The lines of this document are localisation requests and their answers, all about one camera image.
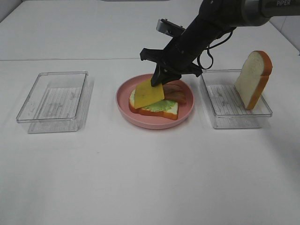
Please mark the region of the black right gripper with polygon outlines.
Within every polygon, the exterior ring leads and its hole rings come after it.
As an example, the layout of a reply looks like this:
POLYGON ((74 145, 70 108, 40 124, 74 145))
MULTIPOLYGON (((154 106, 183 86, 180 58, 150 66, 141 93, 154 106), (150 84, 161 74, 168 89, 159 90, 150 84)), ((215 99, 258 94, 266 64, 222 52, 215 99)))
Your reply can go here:
POLYGON ((167 84, 180 80, 184 74, 201 75, 202 69, 193 61, 216 39, 230 33, 234 27, 226 24, 216 24, 198 16, 178 37, 171 37, 171 41, 164 49, 147 49, 140 52, 141 60, 156 63, 151 78, 151 86, 167 84))

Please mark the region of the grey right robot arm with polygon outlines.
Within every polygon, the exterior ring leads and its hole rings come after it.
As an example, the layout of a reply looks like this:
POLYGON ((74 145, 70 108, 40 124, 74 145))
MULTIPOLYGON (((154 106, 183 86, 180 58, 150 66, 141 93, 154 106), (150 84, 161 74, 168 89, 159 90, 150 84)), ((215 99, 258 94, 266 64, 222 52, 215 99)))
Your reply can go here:
POLYGON ((200 76, 204 68, 193 61, 213 48, 214 40, 231 35, 237 27, 261 26, 274 16, 299 14, 298 0, 204 0, 187 28, 160 19, 157 31, 171 36, 171 41, 162 50, 144 48, 140 58, 157 64, 151 79, 153 87, 179 80, 185 74, 200 76))

